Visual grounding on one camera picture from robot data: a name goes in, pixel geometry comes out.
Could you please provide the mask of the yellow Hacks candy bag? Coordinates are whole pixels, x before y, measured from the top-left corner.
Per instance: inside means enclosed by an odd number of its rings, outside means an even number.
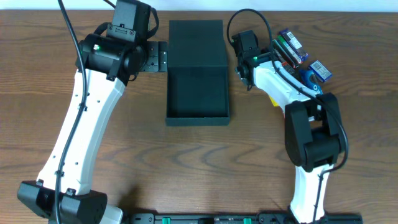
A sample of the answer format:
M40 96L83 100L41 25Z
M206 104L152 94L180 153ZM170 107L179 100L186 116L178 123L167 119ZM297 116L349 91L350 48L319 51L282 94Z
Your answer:
M271 96L269 96L269 99L270 99L270 101L271 101L271 103L272 103L272 105L273 105L274 107L279 107L279 104L276 102L275 99L273 99Z

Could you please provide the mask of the dark green box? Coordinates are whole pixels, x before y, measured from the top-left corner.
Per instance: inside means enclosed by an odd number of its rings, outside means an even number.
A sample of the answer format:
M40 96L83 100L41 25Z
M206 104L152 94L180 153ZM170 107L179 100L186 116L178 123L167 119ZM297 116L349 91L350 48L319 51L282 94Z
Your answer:
M221 20L171 20L167 126L227 126L228 56Z

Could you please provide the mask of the black red snack packet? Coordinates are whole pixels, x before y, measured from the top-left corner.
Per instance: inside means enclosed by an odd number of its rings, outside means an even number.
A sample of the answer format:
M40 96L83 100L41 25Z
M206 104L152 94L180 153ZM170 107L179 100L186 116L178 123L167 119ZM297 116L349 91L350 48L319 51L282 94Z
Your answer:
M276 68L282 68L285 73L295 75L294 68L288 63L288 61L283 58L283 56L277 50L261 50L261 54L256 56L254 60L262 68L275 70L275 65Z

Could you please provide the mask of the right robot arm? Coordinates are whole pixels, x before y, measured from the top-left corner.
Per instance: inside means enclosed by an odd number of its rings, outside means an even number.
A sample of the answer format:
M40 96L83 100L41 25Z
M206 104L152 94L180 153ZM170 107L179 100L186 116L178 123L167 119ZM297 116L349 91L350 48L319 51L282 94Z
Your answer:
M348 140L338 101L292 76L274 47L259 48L251 30L228 39L238 60L236 71L248 87L266 92L284 114L285 149L295 166L295 190L289 210L297 223L326 221L323 200L329 175L341 168Z

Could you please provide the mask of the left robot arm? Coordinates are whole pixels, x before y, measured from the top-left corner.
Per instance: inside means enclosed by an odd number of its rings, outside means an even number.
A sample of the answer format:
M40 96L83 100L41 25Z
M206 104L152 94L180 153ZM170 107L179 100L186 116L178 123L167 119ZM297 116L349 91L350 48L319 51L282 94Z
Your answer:
M23 181L17 198L50 223L122 223L123 211L93 190L96 156L107 123L129 82L141 72L167 71L167 43L153 36L155 8L118 0L111 22L75 40L73 95L57 142L35 180Z

